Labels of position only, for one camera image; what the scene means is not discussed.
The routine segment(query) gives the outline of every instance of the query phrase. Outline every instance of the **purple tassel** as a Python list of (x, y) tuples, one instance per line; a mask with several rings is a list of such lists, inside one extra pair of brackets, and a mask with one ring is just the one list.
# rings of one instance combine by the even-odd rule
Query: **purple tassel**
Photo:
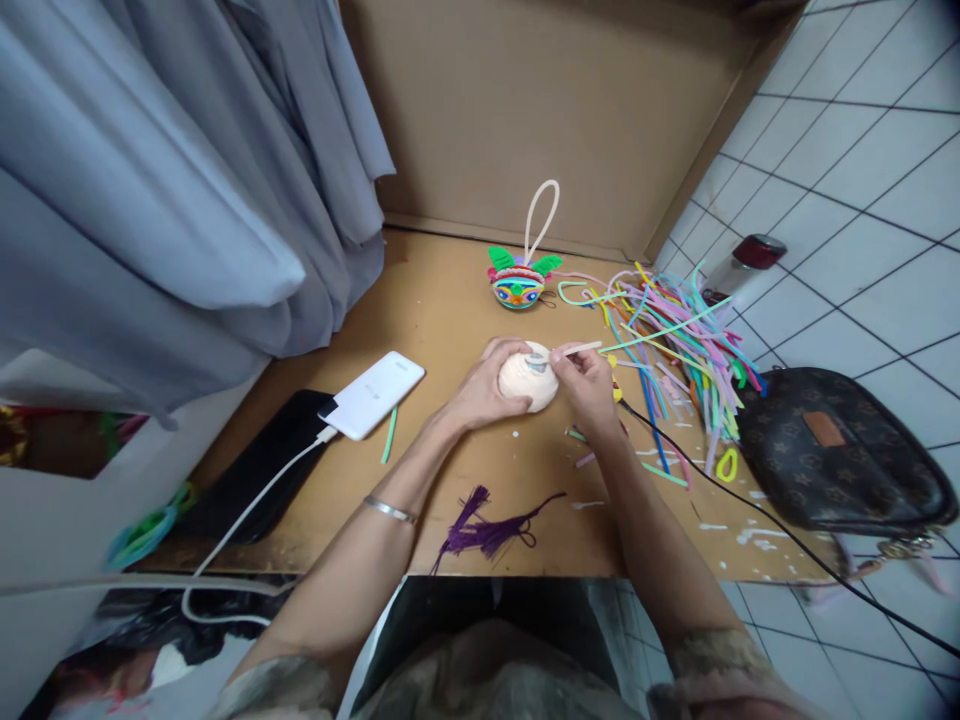
[(440, 547), (440, 554), (437, 555), (437, 561), (433, 564), (433, 569), (430, 571), (431, 575), (436, 575), (437, 571), (440, 570), (440, 560), (446, 553), (452, 552), (455, 555), (460, 554), (460, 550), (463, 548), (451, 549), (450, 541), (459, 538), (463, 526), (467, 524), (467, 520), (469, 520), (477, 510), (486, 505), (489, 500), (490, 491), (483, 485), (477, 485), (477, 487), (473, 489), (470, 498), (463, 504), (463, 511), (460, 513), (460, 517), (450, 526), (450, 530), (447, 532), (447, 539), (444, 540), (443, 545)]
[(437, 571), (440, 569), (440, 560), (448, 552), (459, 555), (464, 550), (479, 547), (480, 551), (492, 560), (500, 548), (503, 547), (503, 544), (514, 537), (519, 537), (523, 540), (527, 547), (534, 547), (537, 544), (537, 538), (530, 532), (530, 520), (539, 515), (547, 503), (565, 495), (565, 492), (551, 495), (544, 500), (538, 508), (530, 511), (526, 515), (520, 515), (499, 522), (488, 522), (478, 515), (479, 522), (468, 523), (467, 521), (475, 515), (490, 498), (490, 491), (482, 485), (478, 485), (470, 498), (463, 504), (463, 512), (460, 513), (460, 517), (450, 526), (447, 539), (440, 548), (440, 554), (437, 555), (437, 562), (434, 563), (430, 574), (437, 574)]

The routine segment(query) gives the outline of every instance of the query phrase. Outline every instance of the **red bottle cap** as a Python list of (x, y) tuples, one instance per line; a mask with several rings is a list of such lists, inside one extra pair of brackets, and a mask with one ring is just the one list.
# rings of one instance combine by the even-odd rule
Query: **red bottle cap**
[(733, 256), (748, 267), (766, 270), (787, 254), (787, 246), (769, 235), (749, 235), (743, 239)]

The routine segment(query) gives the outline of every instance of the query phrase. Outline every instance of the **monogram bag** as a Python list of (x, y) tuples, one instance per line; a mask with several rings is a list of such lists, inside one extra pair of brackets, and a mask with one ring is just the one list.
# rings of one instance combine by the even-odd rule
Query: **monogram bag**
[(946, 475), (855, 381), (819, 368), (775, 369), (763, 377), (766, 397), (754, 391), (742, 397), (741, 451), (785, 520), (887, 537), (909, 548), (929, 547), (957, 518)]

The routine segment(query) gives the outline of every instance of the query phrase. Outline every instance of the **green leaf ear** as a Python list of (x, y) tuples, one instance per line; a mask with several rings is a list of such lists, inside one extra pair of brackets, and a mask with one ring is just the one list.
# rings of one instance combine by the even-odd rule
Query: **green leaf ear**
[(493, 262), (493, 267), (497, 272), (516, 265), (513, 261), (513, 255), (503, 248), (490, 248), (489, 253), (490, 260)]
[(544, 255), (542, 258), (537, 260), (537, 262), (535, 262), (533, 267), (530, 269), (534, 272), (540, 273), (541, 275), (547, 275), (561, 265), (563, 265), (563, 260), (556, 255)]

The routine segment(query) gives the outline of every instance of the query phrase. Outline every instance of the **hand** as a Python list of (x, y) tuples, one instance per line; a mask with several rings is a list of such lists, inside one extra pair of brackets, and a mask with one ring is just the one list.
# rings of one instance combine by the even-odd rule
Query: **hand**
[(583, 350), (563, 356), (580, 342), (570, 342), (550, 353), (550, 365), (560, 384), (570, 394), (577, 413), (577, 423), (583, 425), (588, 437), (606, 432), (618, 432), (620, 422), (613, 402), (613, 370), (605, 357), (596, 350)]
[(476, 430), (505, 417), (523, 415), (533, 399), (504, 397), (497, 378), (508, 357), (531, 352), (533, 348), (520, 338), (491, 339), (442, 412), (464, 430)]

